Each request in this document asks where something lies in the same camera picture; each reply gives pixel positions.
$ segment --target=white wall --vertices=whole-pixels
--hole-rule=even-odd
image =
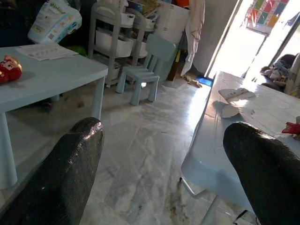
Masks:
[[[194,66],[205,74],[210,59],[238,0],[206,0],[205,22]]]

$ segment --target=table leg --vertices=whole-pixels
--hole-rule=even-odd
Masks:
[[[0,189],[10,188],[17,182],[15,161],[5,113],[0,113]]]
[[[208,208],[203,220],[201,221],[200,225],[208,225],[211,223],[211,219],[214,213],[216,213],[216,209],[221,201],[221,198],[216,195],[214,200],[212,201],[210,207]]]
[[[95,91],[93,107],[92,107],[92,116],[97,119],[100,119],[101,116],[104,82],[105,82],[105,77],[102,77],[97,81],[97,85],[96,85],[96,91]]]

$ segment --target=hanging cloth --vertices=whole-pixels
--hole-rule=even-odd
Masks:
[[[186,24],[187,51],[188,56],[180,76],[190,70],[195,53],[198,50],[198,43],[201,38],[201,30],[205,18],[205,0],[189,0],[190,16]]]

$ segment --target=stuffed toy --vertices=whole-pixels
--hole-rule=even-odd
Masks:
[[[15,81],[22,75],[22,66],[15,58],[5,55],[0,62],[0,83]]]

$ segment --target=marble floor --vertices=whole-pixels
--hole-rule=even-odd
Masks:
[[[7,113],[19,180],[14,188],[0,191],[0,207],[58,139],[90,115],[94,89],[91,83],[64,93],[50,113],[42,112],[40,105]],[[177,78],[159,84],[154,103],[141,100],[138,106],[129,104],[130,87],[124,94],[113,87],[105,90],[105,144],[81,225],[200,224],[214,194],[195,200],[178,181],[209,90]],[[144,88],[141,99],[148,92]],[[242,211],[222,201],[211,224],[233,224]],[[255,216],[246,213],[237,224],[255,224]]]

